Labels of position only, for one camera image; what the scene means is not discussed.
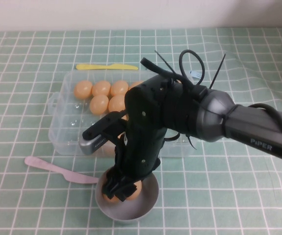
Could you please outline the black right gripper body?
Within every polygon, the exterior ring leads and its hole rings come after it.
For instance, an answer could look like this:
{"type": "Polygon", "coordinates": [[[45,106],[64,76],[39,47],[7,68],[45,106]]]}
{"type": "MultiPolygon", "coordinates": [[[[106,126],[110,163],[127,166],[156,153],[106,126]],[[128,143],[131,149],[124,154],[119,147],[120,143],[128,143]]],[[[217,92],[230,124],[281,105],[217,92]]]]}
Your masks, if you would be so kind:
{"type": "Polygon", "coordinates": [[[165,127],[142,126],[129,121],[115,148],[115,166],[126,177],[146,177],[157,166],[156,160],[167,132],[165,127]]]}

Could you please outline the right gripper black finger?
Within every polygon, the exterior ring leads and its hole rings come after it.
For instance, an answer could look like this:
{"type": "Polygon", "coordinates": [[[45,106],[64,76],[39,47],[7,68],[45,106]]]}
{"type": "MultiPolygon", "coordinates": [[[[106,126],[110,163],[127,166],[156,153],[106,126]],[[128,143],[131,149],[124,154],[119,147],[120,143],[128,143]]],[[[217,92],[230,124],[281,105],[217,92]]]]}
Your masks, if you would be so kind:
{"type": "Polygon", "coordinates": [[[107,180],[111,184],[129,184],[129,183],[136,183],[139,181],[143,181],[143,178],[131,178],[128,176],[124,176],[121,172],[114,172],[114,171],[107,171],[107,180]]]}
{"type": "Polygon", "coordinates": [[[111,184],[108,180],[102,184],[102,194],[108,200],[119,200],[124,202],[128,197],[136,192],[135,183],[111,184]]]}

